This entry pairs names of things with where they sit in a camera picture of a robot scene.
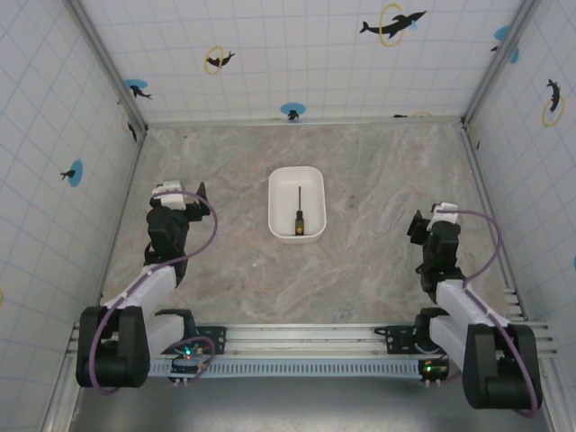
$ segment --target purple cable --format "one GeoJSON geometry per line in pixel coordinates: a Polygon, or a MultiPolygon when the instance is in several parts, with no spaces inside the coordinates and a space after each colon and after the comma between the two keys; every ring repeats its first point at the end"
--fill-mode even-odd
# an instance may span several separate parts
{"type": "Polygon", "coordinates": [[[484,306],[482,301],[478,297],[476,297],[476,295],[472,291],[469,291],[466,289],[466,285],[472,279],[475,279],[476,277],[478,277],[482,273],[484,273],[488,269],[488,267],[490,267],[491,264],[496,260],[496,257],[498,256],[498,253],[500,252],[500,249],[502,248],[502,230],[500,229],[500,225],[491,216],[484,214],[482,212],[479,212],[479,211],[474,211],[474,210],[438,210],[438,213],[458,213],[458,214],[470,214],[472,216],[478,216],[480,218],[485,219],[486,221],[491,222],[492,225],[494,225],[494,228],[496,229],[497,240],[496,240],[496,248],[494,250],[494,253],[490,257],[488,262],[485,265],[483,265],[480,270],[478,270],[476,273],[470,275],[469,277],[467,277],[464,280],[464,282],[462,284],[462,289],[463,289],[464,293],[468,296],[468,298],[470,300],[472,300],[476,304],[476,306],[478,306],[478,308],[480,308],[480,310],[484,314],[486,314],[486,316],[488,317],[488,319],[490,321],[492,321],[492,323],[494,324],[496,329],[498,329],[498,332],[504,338],[506,345],[508,346],[508,348],[512,352],[512,355],[514,356],[514,359],[516,360],[516,363],[517,363],[518,367],[520,368],[520,372],[522,373],[522,377],[524,378],[524,382],[526,383],[526,387],[528,388],[528,394],[530,395],[530,411],[525,412],[525,411],[521,411],[519,409],[516,409],[516,413],[522,417],[531,418],[531,417],[535,416],[537,411],[538,411],[538,401],[537,401],[537,397],[536,397],[536,389],[534,388],[534,383],[530,379],[530,373],[528,373],[526,365],[524,364],[524,360],[522,360],[522,356],[520,355],[520,353],[518,352],[518,350],[514,346],[514,341],[509,336],[509,334],[506,332],[506,330],[501,326],[501,324],[498,322],[498,320],[491,313],[488,312],[488,309],[486,308],[486,306],[484,306]]]}
{"type": "MultiPolygon", "coordinates": [[[[183,191],[169,191],[169,192],[156,193],[156,194],[152,195],[152,198],[158,198],[159,196],[172,195],[172,194],[181,194],[181,195],[192,196],[196,200],[205,204],[206,207],[208,207],[208,209],[210,209],[212,217],[214,218],[214,228],[212,229],[212,234],[210,235],[210,238],[208,238],[208,240],[202,245],[202,247],[199,247],[198,249],[196,249],[192,254],[188,254],[186,256],[180,256],[179,258],[175,258],[175,259],[171,259],[169,261],[166,261],[165,263],[157,265],[156,267],[152,268],[149,272],[143,274],[136,281],[136,283],[126,292],[126,297],[131,296],[136,290],[138,290],[141,287],[141,285],[144,283],[144,281],[146,279],[148,279],[151,275],[153,275],[158,270],[161,270],[164,267],[171,266],[172,264],[176,264],[176,263],[179,263],[181,261],[185,261],[187,259],[190,259],[192,257],[197,256],[198,254],[201,254],[212,243],[212,241],[214,240],[214,237],[216,237],[216,231],[218,230],[218,216],[216,215],[216,211],[214,211],[214,208],[208,202],[208,200],[206,200],[205,198],[202,198],[200,195],[197,195],[196,193],[192,193],[192,192],[188,192],[188,191],[184,191],[184,190],[183,191]]],[[[104,332],[104,328],[106,327],[106,324],[108,324],[110,317],[112,316],[112,314],[118,309],[118,307],[123,302],[124,302],[123,298],[118,299],[116,301],[116,303],[113,304],[112,307],[104,314],[102,321],[100,322],[100,325],[98,326],[98,328],[96,329],[96,332],[94,333],[94,338],[92,339],[92,345],[90,346],[90,354],[88,355],[88,374],[90,375],[90,383],[92,383],[94,388],[97,389],[98,392],[103,394],[103,395],[114,394],[120,388],[116,387],[115,389],[105,389],[98,383],[98,379],[96,378],[96,370],[95,370],[96,349],[98,348],[98,343],[100,342],[100,338],[102,337],[102,333],[104,332]]]]}

